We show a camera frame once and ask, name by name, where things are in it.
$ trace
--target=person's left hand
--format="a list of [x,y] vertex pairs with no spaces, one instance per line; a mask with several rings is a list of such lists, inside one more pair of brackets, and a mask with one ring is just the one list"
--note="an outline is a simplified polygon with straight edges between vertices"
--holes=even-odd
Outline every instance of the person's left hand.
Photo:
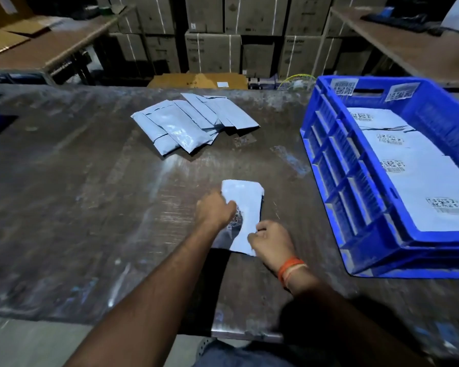
[[218,232],[227,226],[236,213],[236,202],[226,203],[221,188],[214,188],[205,194],[196,206],[196,226],[206,225]]

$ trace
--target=red wristband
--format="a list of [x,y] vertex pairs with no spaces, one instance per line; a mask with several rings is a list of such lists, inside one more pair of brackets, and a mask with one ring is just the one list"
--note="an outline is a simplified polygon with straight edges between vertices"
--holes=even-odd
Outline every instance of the red wristband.
[[293,267],[294,265],[298,265],[298,264],[305,264],[305,262],[294,256],[290,259],[287,259],[286,262],[282,264],[282,266],[279,268],[279,271],[277,272],[277,278],[279,279],[279,282],[282,284],[282,286],[286,287],[286,284],[284,283],[284,279],[282,278],[284,273],[290,267]]

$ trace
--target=stack of white packages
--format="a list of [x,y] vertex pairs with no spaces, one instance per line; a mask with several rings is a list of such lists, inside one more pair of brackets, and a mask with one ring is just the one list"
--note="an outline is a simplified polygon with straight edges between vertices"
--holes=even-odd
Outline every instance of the stack of white packages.
[[182,94],[185,100],[164,100],[131,116],[165,155],[178,147],[192,153],[212,144],[225,127],[259,127],[250,116],[224,96]]
[[459,231],[459,168],[390,110],[348,108],[420,231]]

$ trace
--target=hand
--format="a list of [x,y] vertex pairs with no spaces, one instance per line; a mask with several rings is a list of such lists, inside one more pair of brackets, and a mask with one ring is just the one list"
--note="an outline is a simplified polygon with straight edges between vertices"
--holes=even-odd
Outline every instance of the hand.
[[196,226],[205,225],[219,232],[227,226],[236,214],[236,202],[226,203],[221,188],[213,189],[197,201]]
[[248,235],[248,242],[257,256],[275,274],[287,259],[296,255],[286,228],[277,222],[264,220],[257,224],[257,233]]

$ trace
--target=forearm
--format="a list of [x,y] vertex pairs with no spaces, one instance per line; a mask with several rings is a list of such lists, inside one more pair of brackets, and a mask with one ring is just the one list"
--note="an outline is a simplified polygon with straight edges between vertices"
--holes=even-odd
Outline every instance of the forearm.
[[161,366],[217,229],[200,225],[83,341],[67,367]]
[[411,351],[371,321],[330,286],[321,283],[307,268],[291,274],[288,287],[301,301],[312,304],[315,325],[328,338],[343,364],[361,366],[429,366]]

